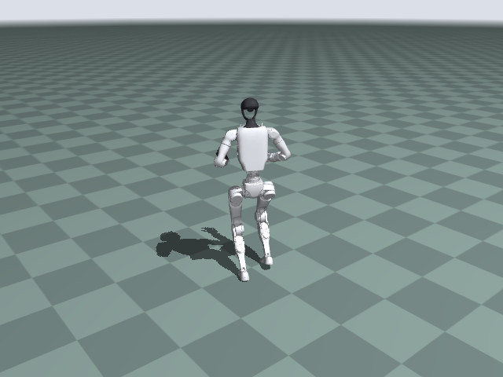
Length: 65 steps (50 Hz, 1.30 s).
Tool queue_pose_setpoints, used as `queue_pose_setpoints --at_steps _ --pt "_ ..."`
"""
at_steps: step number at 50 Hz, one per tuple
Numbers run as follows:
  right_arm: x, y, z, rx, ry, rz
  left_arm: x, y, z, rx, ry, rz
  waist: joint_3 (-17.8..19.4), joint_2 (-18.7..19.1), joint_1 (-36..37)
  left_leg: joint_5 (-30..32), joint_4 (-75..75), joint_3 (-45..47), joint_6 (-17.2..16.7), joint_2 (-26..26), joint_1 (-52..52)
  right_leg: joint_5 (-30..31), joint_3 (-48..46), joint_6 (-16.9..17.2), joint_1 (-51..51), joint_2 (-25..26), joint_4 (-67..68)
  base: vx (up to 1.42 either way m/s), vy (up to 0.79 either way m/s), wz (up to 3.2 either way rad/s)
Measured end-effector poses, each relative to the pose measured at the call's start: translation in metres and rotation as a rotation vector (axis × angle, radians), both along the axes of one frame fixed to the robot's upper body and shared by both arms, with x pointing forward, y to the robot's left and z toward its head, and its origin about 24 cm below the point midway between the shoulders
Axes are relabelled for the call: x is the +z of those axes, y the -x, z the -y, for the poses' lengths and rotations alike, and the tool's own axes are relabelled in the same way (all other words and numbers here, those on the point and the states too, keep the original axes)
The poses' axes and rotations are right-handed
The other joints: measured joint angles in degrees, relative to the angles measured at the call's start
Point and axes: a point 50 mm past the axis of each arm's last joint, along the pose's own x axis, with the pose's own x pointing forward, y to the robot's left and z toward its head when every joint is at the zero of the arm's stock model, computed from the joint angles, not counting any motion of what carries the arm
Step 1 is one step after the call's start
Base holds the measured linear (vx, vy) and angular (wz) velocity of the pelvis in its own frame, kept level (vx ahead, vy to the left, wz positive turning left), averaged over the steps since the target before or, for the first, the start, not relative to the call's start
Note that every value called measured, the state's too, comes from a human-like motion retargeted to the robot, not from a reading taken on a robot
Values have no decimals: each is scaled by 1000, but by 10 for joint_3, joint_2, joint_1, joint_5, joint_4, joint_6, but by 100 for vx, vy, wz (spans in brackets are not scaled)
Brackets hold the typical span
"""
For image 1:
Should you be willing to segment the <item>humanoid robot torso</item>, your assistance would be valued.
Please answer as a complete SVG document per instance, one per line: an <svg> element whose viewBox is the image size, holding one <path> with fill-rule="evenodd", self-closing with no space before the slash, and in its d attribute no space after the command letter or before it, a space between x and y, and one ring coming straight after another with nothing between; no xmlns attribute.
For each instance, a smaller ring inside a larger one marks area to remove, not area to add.
<svg viewBox="0 0 503 377"><path fill-rule="evenodd" d="M247 174L242 182L244 198L257 198L263 196L263 181L258 170L263 170L268 160L268 131L263 123L256 128L243 126L240 124L237 128L236 143L238 161Z"/></svg>

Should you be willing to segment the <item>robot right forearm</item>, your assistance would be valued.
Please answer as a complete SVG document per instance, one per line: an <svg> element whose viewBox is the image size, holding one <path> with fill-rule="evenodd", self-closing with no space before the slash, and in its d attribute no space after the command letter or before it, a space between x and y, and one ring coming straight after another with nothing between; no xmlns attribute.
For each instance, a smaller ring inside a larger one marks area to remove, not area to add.
<svg viewBox="0 0 503 377"><path fill-rule="evenodd" d="M279 154L280 154L280 152L268 153L268 160L267 160L267 162L282 161L279 158Z"/></svg>

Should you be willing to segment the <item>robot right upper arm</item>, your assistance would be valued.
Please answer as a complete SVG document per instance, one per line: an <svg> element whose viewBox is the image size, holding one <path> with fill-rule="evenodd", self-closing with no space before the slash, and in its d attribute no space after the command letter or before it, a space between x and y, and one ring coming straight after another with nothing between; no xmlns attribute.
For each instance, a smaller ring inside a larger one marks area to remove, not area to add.
<svg viewBox="0 0 503 377"><path fill-rule="evenodd" d="M273 140L273 143L280 151L279 154L280 160L282 161L287 160L291 156L291 152L288 150L279 132L275 130L273 127L267 127L267 131L268 131L268 138Z"/></svg>

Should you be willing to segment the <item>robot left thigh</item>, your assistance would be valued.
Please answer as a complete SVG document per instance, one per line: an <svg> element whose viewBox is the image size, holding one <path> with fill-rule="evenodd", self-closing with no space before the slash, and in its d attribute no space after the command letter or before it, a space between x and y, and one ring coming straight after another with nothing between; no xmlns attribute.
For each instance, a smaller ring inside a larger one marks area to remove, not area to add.
<svg viewBox="0 0 503 377"><path fill-rule="evenodd" d="M244 226L241 224L241 208L244 197L244 186L231 186L228 190L231 225L235 226L236 236L243 235Z"/></svg>

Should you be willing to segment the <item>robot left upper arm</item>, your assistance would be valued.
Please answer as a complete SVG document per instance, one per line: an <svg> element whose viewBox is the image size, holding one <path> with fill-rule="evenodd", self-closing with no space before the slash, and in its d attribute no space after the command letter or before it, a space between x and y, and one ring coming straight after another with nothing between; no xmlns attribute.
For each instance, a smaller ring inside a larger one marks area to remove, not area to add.
<svg viewBox="0 0 503 377"><path fill-rule="evenodd" d="M230 142L237 139L237 129L229 130L224 134L215 160L215 166L223 168L226 165L226 155L231 147Z"/></svg>

